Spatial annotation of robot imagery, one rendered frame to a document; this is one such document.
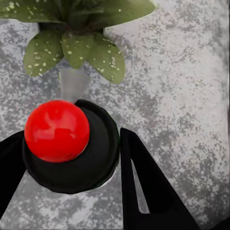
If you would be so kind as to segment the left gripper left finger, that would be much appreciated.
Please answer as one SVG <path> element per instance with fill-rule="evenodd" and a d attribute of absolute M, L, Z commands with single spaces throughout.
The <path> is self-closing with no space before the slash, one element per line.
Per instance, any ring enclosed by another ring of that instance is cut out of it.
<path fill-rule="evenodd" d="M 23 137 L 24 130 L 0 142 L 0 219 L 26 171 L 22 154 Z"/>

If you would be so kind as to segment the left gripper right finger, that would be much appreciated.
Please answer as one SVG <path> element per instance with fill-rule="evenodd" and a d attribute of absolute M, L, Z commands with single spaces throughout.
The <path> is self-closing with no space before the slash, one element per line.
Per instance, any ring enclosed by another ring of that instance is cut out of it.
<path fill-rule="evenodd" d="M 120 128 L 124 230 L 201 230 L 139 136 Z M 133 160 L 150 214 L 139 211 Z"/>

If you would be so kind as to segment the insectifuge atomizer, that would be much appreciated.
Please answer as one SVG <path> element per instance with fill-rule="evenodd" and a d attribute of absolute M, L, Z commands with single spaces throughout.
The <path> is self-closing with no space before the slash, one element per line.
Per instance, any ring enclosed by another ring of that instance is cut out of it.
<path fill-rule="evenodd" d="M 59 72 L 63 100 L 29 115 L 22 140 L 30 176 L 54 193 L 73 195 L 106 185 L 120 156 L 118 126 L 105 109 L 79 100 L 91 78 L 77 69 Z"/>

